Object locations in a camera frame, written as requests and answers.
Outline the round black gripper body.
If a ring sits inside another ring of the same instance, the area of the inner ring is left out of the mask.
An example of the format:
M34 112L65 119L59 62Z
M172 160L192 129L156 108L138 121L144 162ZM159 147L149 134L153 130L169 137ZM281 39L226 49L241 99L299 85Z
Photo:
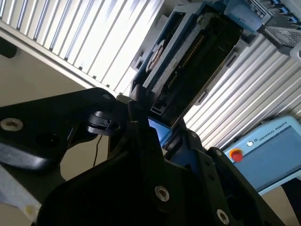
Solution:
M199 178L159 159L125 152L57 187L39 226L209 226Z

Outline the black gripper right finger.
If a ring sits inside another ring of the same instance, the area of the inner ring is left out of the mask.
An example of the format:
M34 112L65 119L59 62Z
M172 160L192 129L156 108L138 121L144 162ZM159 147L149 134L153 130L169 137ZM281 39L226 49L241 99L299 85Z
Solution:
M204 150L198 135L177 132L171 161L187 167L200 180L210 226L282 226L284 223L218 148Z

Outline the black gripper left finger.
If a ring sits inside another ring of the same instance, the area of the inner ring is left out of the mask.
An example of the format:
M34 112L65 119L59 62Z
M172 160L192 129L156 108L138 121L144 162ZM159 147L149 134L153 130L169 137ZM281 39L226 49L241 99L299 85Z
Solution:
M109 155L134 156L133 176L125 182L104 182L94 173L83 174L58 188L54 200L93 202L102 192L127 194L136 186L139 199L170 202L157 128L147 120L150 100L143 87L136 87L130 97L92 88L4 106L0 162L25 173L48 173L68 149L105 135L111 137Z

